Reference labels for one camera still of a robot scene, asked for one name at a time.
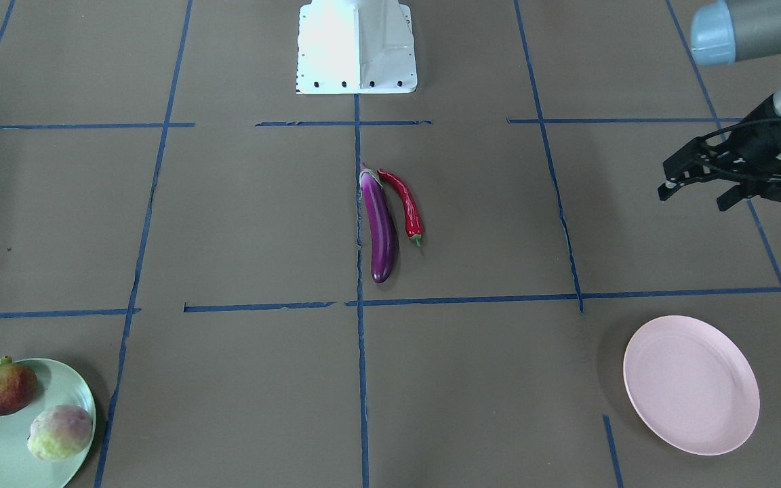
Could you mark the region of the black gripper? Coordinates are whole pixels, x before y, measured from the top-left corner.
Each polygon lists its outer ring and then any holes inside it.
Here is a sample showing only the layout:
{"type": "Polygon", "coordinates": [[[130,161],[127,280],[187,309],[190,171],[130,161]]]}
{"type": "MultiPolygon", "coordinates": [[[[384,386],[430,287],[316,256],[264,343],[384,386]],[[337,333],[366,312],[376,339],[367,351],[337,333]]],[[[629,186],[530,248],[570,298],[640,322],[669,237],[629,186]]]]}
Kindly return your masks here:
{"type": "MultiPolygon", "coordinates": [[[[781,203],[781,114],[774,96],[753,109],[734,126],[728,138],[729,151],[740,164],[740,175],[746,176],[716,200],[718,210],[725,212],[743,200],[761,197],[781,203]]],[[[663,203],[685,186],[695,183],[728,180],[736,176],[719,167],[719,153],[704,137],[694,137],[661,164],[664,181],[658,188],[663,203]]]]}

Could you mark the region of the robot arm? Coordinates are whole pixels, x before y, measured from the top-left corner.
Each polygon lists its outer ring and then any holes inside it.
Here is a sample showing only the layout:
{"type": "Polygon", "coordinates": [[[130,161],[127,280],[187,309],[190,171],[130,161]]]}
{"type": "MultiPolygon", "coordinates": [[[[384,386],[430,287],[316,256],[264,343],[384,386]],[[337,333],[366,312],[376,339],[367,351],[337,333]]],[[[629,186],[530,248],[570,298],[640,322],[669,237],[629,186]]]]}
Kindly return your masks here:
{"type": "MultiPolygon", "coordinates": [[[[700,66],[735,64],[781,54],[781,1],[717,1],[700,8],[691,25],[692,59],[700,66]]],[[[728,180],[719,210],[761,197],[781,203],[781,89],[720,135],[694,137],[663,161],[661,201],[694,183],[728,180]]]]}

